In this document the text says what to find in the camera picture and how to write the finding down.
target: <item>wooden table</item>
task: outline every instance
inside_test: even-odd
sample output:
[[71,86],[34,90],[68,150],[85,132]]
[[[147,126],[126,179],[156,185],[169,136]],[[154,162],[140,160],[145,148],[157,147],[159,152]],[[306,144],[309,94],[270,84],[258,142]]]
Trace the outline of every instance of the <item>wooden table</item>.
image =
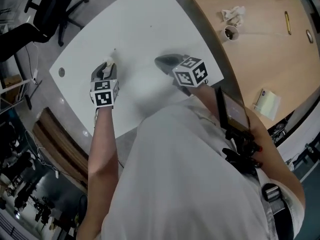
[[195,0],[217,35],[226,26],[221,10],[245,6],[246,33],[287,35],[285,11],[292,35],[241,34],[223,48],[238,81],[244,104],[253,109],[265,88],[281,97],[274,121],[259,115],[267,128],[282,120],[302,104],[320,85],[320,59],[316,42],[309,43],[306,30],[314,36],[300,0]]

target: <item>pen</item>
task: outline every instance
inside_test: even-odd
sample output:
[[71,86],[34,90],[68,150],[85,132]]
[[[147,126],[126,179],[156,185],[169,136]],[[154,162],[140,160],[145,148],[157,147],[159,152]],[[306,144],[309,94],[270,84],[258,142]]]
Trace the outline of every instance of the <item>pen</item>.
[[285,11],[285,12],[284,12],[284,15],[285,15],[286,28],[288,29],[289,35],[291,35],[291,27],[290,27],[290,21],[289,21],[288,12]]

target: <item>white tabletop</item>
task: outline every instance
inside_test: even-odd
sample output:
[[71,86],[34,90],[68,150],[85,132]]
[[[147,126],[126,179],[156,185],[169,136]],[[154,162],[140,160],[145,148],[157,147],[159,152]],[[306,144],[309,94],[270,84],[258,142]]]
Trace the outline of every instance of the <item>white tabletop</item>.
[[[93,135],[91,74],[103,59],[113,57],[120,88],[112,112],[117,138],[159,109],[187,98],[154,63],[166,54],[203,59],[210,85],[223,79],[205,41],[176,0],[117,0],[71,41],[50,73]],[[60,68],[65,70],[64,77],[59,76]]]

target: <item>black strap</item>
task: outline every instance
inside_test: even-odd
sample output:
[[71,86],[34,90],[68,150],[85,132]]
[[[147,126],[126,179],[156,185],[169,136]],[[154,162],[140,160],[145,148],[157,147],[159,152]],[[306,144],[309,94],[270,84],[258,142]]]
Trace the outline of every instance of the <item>black strap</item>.
[[293,240],[294,225],[290,209],[283,199],[281,189],[273,183],[267,183],[262,187],[262,195],[270,205],[272,205],[273,202],[282,202],[283,209],[273,213],[276,233],[279,240]]
[[[249,174],[259,181],[256,170],[256,168],[261,167],[261,164],[259,162],[255,161],[251,157],[239,155],[228,148],[223,148],[222,152],[226,154],[226,160],[230,164],[232,164],[241,174]],[[293,221],[289,207],[286,201],[283,199],[281,189],[273,183],[267,183],[262,187],[261,191],[264,199],[270,203],[271,207],[273,207],[272,213],[278,239],[293,240]]]

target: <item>white t-shirt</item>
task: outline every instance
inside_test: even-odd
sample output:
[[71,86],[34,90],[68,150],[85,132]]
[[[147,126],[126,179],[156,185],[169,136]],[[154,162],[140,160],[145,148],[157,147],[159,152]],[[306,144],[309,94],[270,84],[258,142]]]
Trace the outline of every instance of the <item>white t-shirt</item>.
[[[260,185],[229,164],[223,148],[234,149],[199,106],[170,106],[144,120],[99,237],[270,239]],[[297,235],[304,209],[288,188],[280,187],[291,201]]]

